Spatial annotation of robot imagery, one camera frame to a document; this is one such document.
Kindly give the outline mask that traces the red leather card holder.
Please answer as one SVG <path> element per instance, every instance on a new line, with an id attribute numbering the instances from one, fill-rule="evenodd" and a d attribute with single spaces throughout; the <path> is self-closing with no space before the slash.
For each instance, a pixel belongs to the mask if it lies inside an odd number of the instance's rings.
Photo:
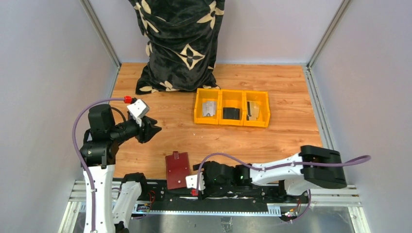
<path id="1" fill-rule="evenodd" d="M 190 175 L 187 152 L 174 151 L 165 157 L 167 189 L 186 188 L 186 177 Z"/>

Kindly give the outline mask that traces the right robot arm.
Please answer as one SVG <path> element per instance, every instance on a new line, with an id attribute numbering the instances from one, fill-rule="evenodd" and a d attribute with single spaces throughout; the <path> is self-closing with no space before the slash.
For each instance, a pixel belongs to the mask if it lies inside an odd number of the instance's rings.
<path id="1" fill-rule="evenodd" d="M 316 186 L 325 189 L 342 189 L 347 186 L 341 155 L 336 150 L 304 145 L 300 152 L 286 159 L 253 164 L 222 153 L 222 156 L 239 163 L 235 167 L 209 161 L 209 158 L 216 155 L 218 153 L 212 153 L 201 163 L 194 165 L 193 169 L 197 174 L 186 177 L 187 188 L 193 196 L 199 196 L 206 186 L 216 182 L 219 176 L 233 185 L 263 186 L 272 182 L 283 182 L 277 195 L 286 203 Z"/>

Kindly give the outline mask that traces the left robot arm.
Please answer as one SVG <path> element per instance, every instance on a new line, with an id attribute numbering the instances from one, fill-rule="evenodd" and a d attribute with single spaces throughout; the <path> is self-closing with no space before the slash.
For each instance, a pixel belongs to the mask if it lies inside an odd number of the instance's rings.
<path id="1" fill-rule="evenodd" d="M 75 147 L 86 182 L 85 233 L 128 233 L 136 201 L 149 194 L 145 175 L 130 173 L 123 177 L 118 199 L 112 203 L 120 146 L 131 138 L 146 143 L 161 131 L 157 121 L 146 116 L 150 108 L 144 101 L 133 98 L 126 103 L 128 116 L 119 124 L 115 123 L 112 106 L 105 100 L 85 109 L 90 128 L 85 132 L 82 147 Z"/>

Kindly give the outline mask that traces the black credit card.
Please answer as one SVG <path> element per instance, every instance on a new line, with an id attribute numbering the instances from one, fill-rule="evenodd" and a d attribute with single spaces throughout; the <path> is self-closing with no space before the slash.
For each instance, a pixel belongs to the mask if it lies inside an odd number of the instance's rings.
<path id="1" fill-rule="evenodd" d="M 223 108 L 223 119 L 240 120 L 241 119 L 240 109 L 234 108 L 234 107 L 224 107 Z"/>

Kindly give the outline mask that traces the beige credit card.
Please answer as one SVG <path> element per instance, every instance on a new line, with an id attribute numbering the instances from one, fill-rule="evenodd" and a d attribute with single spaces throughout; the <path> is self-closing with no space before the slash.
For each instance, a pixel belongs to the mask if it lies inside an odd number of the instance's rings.
<path id="1" fill-rule="evenodd" d="M 258 101 L 247 101 L 247 120 L 257 121 L 260 116 L 260 102 Z"/>

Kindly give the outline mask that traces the yellow three-compartment bin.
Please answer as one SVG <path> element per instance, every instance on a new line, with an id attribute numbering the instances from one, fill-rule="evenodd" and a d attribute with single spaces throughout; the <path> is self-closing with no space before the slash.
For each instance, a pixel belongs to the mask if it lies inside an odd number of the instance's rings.
<path id="1" fill-rule="evenodd" d="M 268 92 L 199 88 L 194 123 L 267 128 L 271 112 Z"/>

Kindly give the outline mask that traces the black floral blanket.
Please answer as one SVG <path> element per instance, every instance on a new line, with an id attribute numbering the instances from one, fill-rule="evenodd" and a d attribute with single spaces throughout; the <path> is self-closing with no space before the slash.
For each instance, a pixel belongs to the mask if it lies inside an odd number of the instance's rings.
<path id="1" fill-rule="evenodd" d="M 149 57 L 137 95 L 218 89 L 213 71 L 224 0 L 132 0 Z"/>

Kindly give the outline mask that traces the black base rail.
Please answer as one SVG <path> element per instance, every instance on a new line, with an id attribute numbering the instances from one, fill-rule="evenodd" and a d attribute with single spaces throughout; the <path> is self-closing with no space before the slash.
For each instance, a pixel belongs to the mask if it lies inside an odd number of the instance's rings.
<path id="1" fill-rule="evenodd" d="M 165 180 L 149 180 L 132 207 L 132 216 L 228 215 L 295 217 L 307 204 L 309 195 L 287 195 L 281 185 L 215 186 L 198 196 L 191 188 L 169 190 Z"/>

